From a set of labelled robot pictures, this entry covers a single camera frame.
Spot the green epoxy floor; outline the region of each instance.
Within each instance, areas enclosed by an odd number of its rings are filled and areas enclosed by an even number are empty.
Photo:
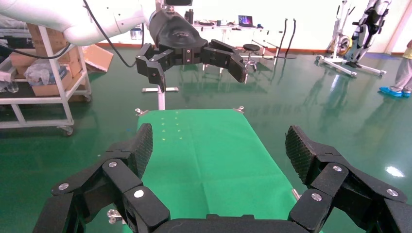
[[[121,53],[130,62],[135,51],[122,49]],[[305,187],[284,148],[285,132],[290,125],[299,125],[311,139],[336,147],[353,166],[402,189],[412,199],[408,121],[412,100],[385,97],[377,92],[380,86],[392,84],[400,59],[363,59],[364,65],[388,71],[382,79],[362,72],[353,79],[318,67],[314,60],[313,55],[299,55],[286,62],[280,59],[275,72],[271,70],[273,65],[259,64],[258,72],[250,73],[246,85],[237,83],[227,71],[220,77],[216,67],[208,67],[204,74],[201,65],[173,67],[166,72],[167,85],[178,86],[180,91],[167,93],[166,107],[244,106],[246,118],[300,193]],[[107,74],[90,77],[93,101],[70,104],[75,119],[72,137],[63,137],[54,128],[0,131],[0,232],[31,232],[52,185],[96,162],[111,143],[132,137],[137,127],[135,108],[157,108],[156,93],[141,93],[143,87],[152,86],[147,78],[134,68],[125,68],[116,56]],[[59,105],[43,111],[26,106],[23,111],[33,116],[40,112],[54,116],[63,112]],[[10,110],[3,110],[0,118],[9,118],[10,114]],[[394,168],[404,177],[386,171]],[[87,232],[121,232],[120,224],[107,222],[108,209],[88,225]],[[324,232],[363,231],[335,210]]]

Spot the stool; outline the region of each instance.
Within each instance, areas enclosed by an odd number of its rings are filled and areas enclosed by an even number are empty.
[[[250,57],[252,56],[252,52],[255,51],[259,51],[260,47],[258,45],[253,45],[253,44],[245,44],[243,45],[243,48],[246,51],[249,51],[249,57],[247,59],[243,59],[243,64],[245,65],[246,69],[247,69],[247,65],[250,65],[253,67],[253,71],[256,71],[256,61],[250,59]]]

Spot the laptop screen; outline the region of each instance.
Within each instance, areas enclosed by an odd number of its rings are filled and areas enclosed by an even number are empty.
[[[241,24],[253,25],[252,17],[251,16],[239,16],[239,25]]]

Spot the silver bolt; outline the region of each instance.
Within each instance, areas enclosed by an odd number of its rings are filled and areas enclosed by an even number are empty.
[[[319,195],[319,194],[317,194],[317,193],[312,193],[312,198],[313,198],[315,201],[321,201],[321,200],[322,200],[321,195]]]
[[[135,198],[141,198],[143,196],[143,190],[138,190],[135,192]]]
[[[389,195],[391,195],[393,197],[399,196],[398,192],[396,192],[395,190],[392,190],[392,189],[387,189],[386,192],[389,193]]]
[[[111,163],[109,163],[109,167],[114,167],[114,166],[116,166],[116,165],[117,165],[116,162],[111,162]]]
[[[110,223],[110,224],[115,224],[115,223],[116,223],[116,218],[115,218],[115,217],[111,217],[111,218],[109,219],[109,223]]]
[[[337,172],[341,172],[342,168],[340,166],[333,166],[333,170],[335,170]]]
[[[69,183],[63,183],[63,184],[59,185],[59,190],[65,190],[68,187],[69,187]]]

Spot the green cloth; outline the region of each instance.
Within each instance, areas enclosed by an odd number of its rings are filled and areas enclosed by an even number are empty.
[[[233,109],[150,111],[153,153],[143,182],[172,219],[254,215],[287,219],[292,186],[243,114]]]

